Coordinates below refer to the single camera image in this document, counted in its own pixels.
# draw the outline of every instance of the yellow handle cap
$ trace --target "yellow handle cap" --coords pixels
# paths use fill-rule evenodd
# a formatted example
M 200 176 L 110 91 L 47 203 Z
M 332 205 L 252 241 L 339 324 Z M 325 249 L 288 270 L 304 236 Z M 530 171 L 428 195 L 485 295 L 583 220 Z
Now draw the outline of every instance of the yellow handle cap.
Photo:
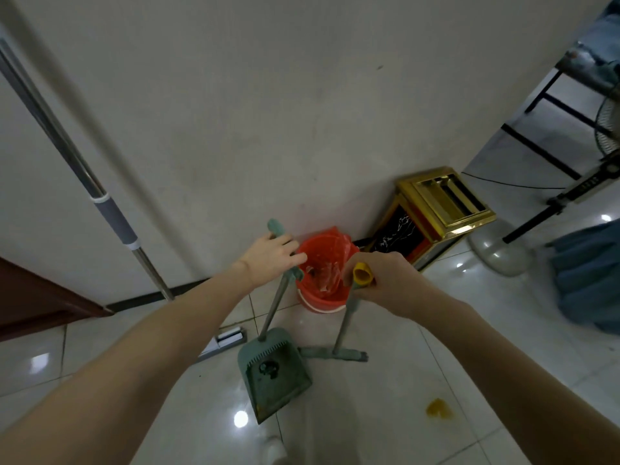
M 353 282 L 360 287 L 366 287 L 373 281 L 375 276 L 366 263 L 357 263 L 353 267 Z

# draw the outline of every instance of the yellow stain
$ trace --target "yellow stain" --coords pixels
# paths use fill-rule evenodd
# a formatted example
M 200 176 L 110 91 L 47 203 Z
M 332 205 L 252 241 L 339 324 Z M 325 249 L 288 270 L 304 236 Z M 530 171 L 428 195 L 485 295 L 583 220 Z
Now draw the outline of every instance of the yellow stain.
M 427 416 L 430 418 L 450 419 L 453 415 L 450 406 L 441 398 L 435 398 L 427 406 Z

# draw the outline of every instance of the dustpan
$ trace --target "dustpan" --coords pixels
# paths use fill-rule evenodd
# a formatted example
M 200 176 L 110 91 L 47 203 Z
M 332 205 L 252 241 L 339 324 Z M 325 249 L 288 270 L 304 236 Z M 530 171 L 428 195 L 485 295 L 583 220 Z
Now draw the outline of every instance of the dustpan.
M 275 219 L 269 220 L 267 227 L 276 236 L 284 234 L 282 225 Z M 245 344 L 237 355 L 258 424 L 312 385 L 305 361 L 290 334 L 284 328 L 269 329 L 288 284 L 301 280 L 303 275 L 297 267 L 282 275 L 259 337 Z

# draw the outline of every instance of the black baseboard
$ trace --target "black baseboard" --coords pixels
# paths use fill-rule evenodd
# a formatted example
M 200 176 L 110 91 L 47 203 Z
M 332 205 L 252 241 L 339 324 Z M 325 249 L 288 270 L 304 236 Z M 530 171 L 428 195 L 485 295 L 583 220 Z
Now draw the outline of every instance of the black baseboard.
M 175 297 L 178 297 L 179 295 L 184 294 L 188 290 L 193 289 L 197 285 L 202 284 L 206 280 L 207 279 L 203 279 L 200 281 L 190 282 L 187 284 L 172 287 L 170 289 L 170 292 L 172 292 L 172 295 L 174 295 Z M 133 299 L 121 300 L 120 302 L 111 303 L 107 306 L 107 308 L 109 308 L 110 310 L 116 313 L 116 312 L 122 312 L 123 310 L 128 310 L 129 308 L 135 308 L 135 307 L 140 307 L 142 305 L 147 305 L 153 302 L 159 302 L 160 300 L 163 300 L 163 299 L 164 299 L 164 296 L 161 295 L 161 292 L 153 292 L 151 294 L 134 297 Z

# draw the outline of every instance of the stainless steel pole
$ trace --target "stainless steel pole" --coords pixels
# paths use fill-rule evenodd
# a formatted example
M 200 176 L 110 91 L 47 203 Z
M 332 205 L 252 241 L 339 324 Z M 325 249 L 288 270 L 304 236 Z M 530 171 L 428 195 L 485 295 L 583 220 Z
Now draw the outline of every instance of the stainless steel pole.
M 2 71 L 15 93 L 17 93 L 30 111 L 30 114 L 35 117 L 36 122 L 50 138 L 56 150 L 71 167 L 71 170 L 73 170 L 89 193 L 90 199 L 97 207 L 97 210 L 101 212 L 101 215 L 112 227 L 120 241 L 131 250 L 162 295 L 169 301 L 174 300 L 174 295 L 172 295 L 172 292 L 170 292 L 170 289 L 168 289 L 168 286 L 142 249 L 140 240 L 127 222 L 127 219 L 101 182 L 99 182 L 95 173 L 92 172 L 65 129 L 58 122 L 58 119 L 54 116 L 41 93 L 36 89 L 32 79 L 11 50 L 11 47 L 9 47 L 6 39 L 1 37 L 0 71 Z

